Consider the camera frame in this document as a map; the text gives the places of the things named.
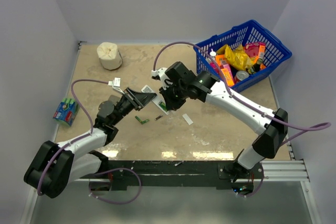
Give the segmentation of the black base frame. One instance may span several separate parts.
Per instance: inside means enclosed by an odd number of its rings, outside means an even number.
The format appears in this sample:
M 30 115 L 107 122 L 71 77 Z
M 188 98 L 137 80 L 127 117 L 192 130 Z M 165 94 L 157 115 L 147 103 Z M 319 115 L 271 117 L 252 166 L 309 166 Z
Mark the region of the black base frame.
M 253 191 L 253 183 L 264 177 L 261 164 L 251 170 L 239 168 L 234 161 L 108 161 L 97 174 L 87 179 L 112 179 L 113 190 L 128 186 L 214 187 L 234 192 Z

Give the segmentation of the yellow snack bag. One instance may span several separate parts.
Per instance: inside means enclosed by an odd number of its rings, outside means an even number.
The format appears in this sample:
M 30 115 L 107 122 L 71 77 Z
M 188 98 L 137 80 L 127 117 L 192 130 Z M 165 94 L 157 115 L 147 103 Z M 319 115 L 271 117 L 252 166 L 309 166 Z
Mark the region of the yellow snack bag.
M 252 60 L 246 54 L 242 45 L 239 45 L 235 50 L 232 50 L 231 47 L 226 44 L 220 47 L 216 53 L 218 55 L 224 55 L 226 62 L 236 70 L 245 71 L 253 65 Z

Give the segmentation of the white bottle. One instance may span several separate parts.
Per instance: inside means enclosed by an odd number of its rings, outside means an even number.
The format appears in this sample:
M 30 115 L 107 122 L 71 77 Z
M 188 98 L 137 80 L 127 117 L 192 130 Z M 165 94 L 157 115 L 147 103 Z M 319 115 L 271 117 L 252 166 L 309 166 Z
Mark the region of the white bottle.
M 206 58 L 206 61 L 210 64 L 211 62 L 216 62 L 217 53 L 213 49 L 208 53 L 210 57 Z

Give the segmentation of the dark glass bottle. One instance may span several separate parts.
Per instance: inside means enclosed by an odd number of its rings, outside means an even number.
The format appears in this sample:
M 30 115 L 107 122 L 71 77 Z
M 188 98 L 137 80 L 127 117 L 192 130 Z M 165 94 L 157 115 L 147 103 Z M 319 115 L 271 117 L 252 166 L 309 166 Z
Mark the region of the dark glass bottle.
M 256 63 L 253 64 L 250 68 L 247 69 L 247 72 L 249 74 L 255 74 L 255 73 L 259 72 L 262 64 L 263 64 L 263 59 L 258 58 Z

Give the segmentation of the orange tall carton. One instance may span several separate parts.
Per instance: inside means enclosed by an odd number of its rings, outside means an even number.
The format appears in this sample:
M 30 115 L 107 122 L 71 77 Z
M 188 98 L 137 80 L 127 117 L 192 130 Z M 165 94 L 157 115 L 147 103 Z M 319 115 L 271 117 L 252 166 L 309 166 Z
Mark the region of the orange tall carton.
M 261 61 L 264 60 L 265 50 L 266 50 L 266 44 L 264 42 L 260 42 L 258 49 L 258 59 L 260 59 Z

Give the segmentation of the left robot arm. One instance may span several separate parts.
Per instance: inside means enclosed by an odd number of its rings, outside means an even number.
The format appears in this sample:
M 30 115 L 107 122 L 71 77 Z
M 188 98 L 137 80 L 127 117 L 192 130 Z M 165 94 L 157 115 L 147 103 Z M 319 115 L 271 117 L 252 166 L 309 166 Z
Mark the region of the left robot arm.
M 83 176 L 103 178 L 108 174 L 108 158 L 97 149 L 113 141 L 116 125 L 132 110 L 141 110 L 157 97 L 155 92 L 126 88 L 121 97 L 112 95 L 102 102 L 93 129 L 73 139 L 44 142 L 28 167 L 24 182 L 42 195 L 55 198 L 66 186 Z

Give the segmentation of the white remote control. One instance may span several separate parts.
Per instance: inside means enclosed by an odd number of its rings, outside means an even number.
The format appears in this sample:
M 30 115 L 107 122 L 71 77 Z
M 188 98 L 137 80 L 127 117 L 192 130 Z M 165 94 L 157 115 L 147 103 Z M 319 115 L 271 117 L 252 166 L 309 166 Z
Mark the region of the white remote control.
M 156 93 L 153 89 L 151 89 L 148 85 L 145 85 L 142 89 L 141 89 L 141 91 L 142 92 L 153 92 L 153 93 Z M 152 100 L 152 102 L 164 113 L 164 114 L 166 114 L 166 115 L 168 115 L 169 114 L 169 111 L 167 110 L 167 112 L 166 111 L 164 111 L 161 107 L 160 107 L 160 103 L 161 102 L 163 102 L 163 103 L 165 103 L 164 102 L 164 100 L 157 94 L 157 97 L 156 98 L 154 98 L 153 100 Z

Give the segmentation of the orange box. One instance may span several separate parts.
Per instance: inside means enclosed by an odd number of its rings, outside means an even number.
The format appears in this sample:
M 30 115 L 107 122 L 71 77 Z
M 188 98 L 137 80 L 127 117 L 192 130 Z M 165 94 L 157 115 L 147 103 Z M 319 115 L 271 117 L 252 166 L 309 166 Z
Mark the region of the orange box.
M 227 62 L 225 55 L 216 55 L 215 60 L 216 63 L 219 65 L 228 86 L 229 87 L 234 86 L 235 82 L 231 72 L 230 64 Z

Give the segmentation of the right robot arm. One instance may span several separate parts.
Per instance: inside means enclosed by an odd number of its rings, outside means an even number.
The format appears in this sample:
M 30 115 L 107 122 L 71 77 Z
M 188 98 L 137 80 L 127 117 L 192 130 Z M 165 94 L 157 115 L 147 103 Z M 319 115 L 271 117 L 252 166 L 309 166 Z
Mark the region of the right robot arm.
M 151 76 L 162 82 L 159 92 L 167 110 L 178 110 L 188 98 L 200 100 L 224 109 L 258 135 L 252 145 L 242 150 L 226 167 L 227 173 L 246 178 L 256 164 L 276 156 L 288 132 L 285 125 L 288 113 L 285 110 L 274 111 L 260 106 L 227 88 L 217 76 L 207 71 L 194 74 L 180 61 L 169 68 L 153 70 Z

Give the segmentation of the battery multipack blue green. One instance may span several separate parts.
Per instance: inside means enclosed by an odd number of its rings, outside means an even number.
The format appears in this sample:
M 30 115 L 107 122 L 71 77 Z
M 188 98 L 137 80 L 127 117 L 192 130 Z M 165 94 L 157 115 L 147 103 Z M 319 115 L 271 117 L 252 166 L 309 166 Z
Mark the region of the battery multipack blue green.
M 79 104 L 75 99 L 64 98 L 54 113 L 53 119 L 60 124 L 71 127 L 77 116 L 79 108 Z

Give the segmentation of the white tissue roll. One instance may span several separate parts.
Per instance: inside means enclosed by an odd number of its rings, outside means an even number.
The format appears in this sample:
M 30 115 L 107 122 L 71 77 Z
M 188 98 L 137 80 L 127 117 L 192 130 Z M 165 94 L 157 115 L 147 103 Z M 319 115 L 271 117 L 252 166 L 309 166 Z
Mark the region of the white tissue roll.
M 122 65 L 122 57 L 117 44 L 103 42 L 97 47 L 97 55 L 104 69 L 116 70 Z

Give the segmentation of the red soda can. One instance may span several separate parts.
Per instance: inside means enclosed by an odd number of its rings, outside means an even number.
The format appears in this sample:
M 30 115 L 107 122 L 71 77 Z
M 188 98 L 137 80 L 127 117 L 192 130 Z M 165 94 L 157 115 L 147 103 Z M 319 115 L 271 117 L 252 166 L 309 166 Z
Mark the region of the red soda can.
M 249 73 L 246 71 L 238 71 L 236 72 L 236 75 L 234 76 L 235 83 L 239 83 L 241 81 L 246 80 L 249 77 Z

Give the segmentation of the white battery cover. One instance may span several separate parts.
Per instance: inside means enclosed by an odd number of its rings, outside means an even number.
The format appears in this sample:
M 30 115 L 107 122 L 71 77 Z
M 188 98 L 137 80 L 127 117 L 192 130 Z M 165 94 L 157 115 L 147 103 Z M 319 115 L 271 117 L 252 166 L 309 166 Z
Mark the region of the white battery cover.
M 188 125 L 192 125 L 193 124 L 192 119 L 187 114 L 183 114 L 182 117 L 183 117 L 183 119 L 186 121 L 186 123 Z

